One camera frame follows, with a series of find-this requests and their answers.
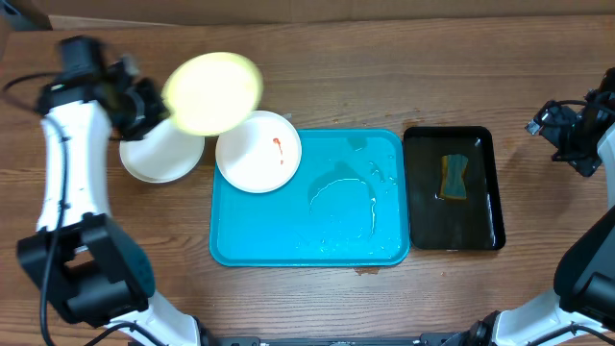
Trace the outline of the white plate with stain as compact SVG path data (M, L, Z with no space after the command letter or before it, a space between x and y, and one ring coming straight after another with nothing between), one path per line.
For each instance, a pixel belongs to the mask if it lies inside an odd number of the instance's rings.
M151 184L181 179L199 163L206 139L180 130L172 120L157 125L139 141L122 141L119 154L125 169L135 178Z

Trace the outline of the yellow plate with stain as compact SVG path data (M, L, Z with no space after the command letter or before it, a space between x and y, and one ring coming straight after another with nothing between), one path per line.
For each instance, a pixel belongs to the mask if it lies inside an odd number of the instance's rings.
M180 65L165 82L162 99L180 130L218 136L257 108L262 90L262 74L252 61L236 53L213 52Z

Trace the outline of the green yellow sponge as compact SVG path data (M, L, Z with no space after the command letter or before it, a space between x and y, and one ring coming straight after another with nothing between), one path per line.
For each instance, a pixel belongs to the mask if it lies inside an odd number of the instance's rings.
M461 154L446 155L441 158L441 184L438 192L440 199L467 198L464 181L467 165L468 159Z

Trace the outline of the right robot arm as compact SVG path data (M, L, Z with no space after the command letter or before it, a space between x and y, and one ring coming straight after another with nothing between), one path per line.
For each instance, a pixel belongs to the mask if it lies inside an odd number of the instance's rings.
M581 100L551 100L526 127L556 149L553 161L583 177L599 167L607 211L562 257L553 288L517 309L495 311L449 345L557 345L580 335L614 342L614 71Z

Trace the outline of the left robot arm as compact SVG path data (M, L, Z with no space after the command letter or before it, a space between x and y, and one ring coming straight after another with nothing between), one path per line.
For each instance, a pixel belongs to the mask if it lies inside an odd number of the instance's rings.
M33 106L45 135L45 192L36 233L16 245L18 261L39 289L41 313L140 345L211 345L200 320L157 291L145 252L112 219L109 143L144 139L168 111L150 79L128 59L106 63L104 50L94 37L62 40L61 70L47 74Z

